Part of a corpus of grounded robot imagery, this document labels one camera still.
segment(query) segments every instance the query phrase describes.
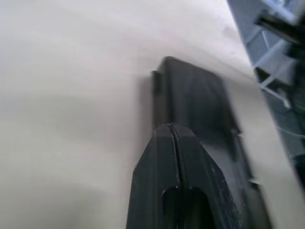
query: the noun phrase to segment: white surface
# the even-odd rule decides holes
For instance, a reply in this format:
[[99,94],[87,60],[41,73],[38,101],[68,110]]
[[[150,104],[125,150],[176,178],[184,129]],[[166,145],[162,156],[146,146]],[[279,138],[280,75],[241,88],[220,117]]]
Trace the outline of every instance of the white surface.
[[305,225],[224,0],[2,0],[0,40],[0,228],[125,228],[168,55],[226,77],[275,227]]

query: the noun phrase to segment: black plastic part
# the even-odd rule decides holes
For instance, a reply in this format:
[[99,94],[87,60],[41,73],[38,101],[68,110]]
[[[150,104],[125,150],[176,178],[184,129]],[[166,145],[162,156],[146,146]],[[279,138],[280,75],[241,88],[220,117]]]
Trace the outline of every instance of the black plastic part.
[[223,173],[190,129],[154,131],[133,173],[126,228],[243,228]]
[[271,228],[260,190],[249,182],[253,176],[222,79],[173,57],[163,60],[153,79],[154,127],[190,128],[223,171],[244,228]]

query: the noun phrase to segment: white table surface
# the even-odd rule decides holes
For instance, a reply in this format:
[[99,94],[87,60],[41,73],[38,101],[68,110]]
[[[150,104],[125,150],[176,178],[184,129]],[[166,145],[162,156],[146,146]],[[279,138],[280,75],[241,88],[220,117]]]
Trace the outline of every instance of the white table surface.
[[3,0],[0,41],[0,228],[125,228],[150,71],[169,55],[225,79],[275,228],[304,228],[225,0]]

